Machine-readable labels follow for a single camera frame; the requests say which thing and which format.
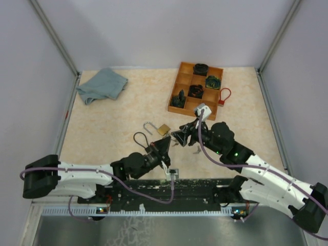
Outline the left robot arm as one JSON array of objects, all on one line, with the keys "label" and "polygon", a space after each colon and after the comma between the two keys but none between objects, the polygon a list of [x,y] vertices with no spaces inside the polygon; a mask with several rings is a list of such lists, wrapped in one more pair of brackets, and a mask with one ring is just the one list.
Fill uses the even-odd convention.
[{"label": "left robot arm", "polygon": [[133,152],[119,161],[98,166],[66,163],[59,161],[55,154],[47,155],[26,165],[21,172],[23,198],[73,195],[101,203],[107,196],[107,191],[101,187],[113,181],[139,179],[156,167],[168,170],[170,142],[171,137],[167,136],[149,143],[145,154]]}]

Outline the black cable lock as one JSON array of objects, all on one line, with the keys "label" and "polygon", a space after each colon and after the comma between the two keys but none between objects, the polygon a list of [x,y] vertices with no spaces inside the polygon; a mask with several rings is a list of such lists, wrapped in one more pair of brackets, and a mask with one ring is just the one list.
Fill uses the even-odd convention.
[{"label": "black cable lock", "polygon": [[133,140],[138,146],[142,147],[147,153],[151,152],[150,142],[148,141],[148,138],[145,133],[143,132],[134,133]]}]

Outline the brass padlock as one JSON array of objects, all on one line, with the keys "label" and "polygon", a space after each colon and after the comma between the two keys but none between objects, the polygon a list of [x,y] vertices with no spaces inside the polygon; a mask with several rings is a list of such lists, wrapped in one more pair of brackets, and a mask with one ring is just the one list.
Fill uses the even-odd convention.
[{"label": "brass padlock", "polygon": [[147,128],[147,125],[150,125],[152,128],[154,128],[157,133],[160,135],[160,136],[166,136],[167,134],[169,134],[169,131],[171,130],[170,127],[168,127],[166,124],[163,124],[161,125],[159,128],[156,127],[155,125],[153,125],[151,122],[145,122],[143,124],[143,128],[150,134],[150,135],[153,135],[153,133]]}]

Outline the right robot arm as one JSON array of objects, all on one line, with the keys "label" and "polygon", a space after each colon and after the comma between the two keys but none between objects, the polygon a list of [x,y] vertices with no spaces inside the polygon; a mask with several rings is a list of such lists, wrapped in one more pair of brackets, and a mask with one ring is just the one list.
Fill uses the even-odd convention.
[{"label": "right robot arm", "polygon": [[239,173],[238,184],[229,189],[233,202],[243,200],[262,203],[291,218],[309,233],[318,233],[327,216],[327,187],[321,183],[300,181],[270,165],[251,149],[234,139],[225,122],[208,129],[205,123],[197,128],[198,121],[183,125],[172,136],[182,145],[198,142],[202,150],[209,149],[220,156],[213,163]]}]

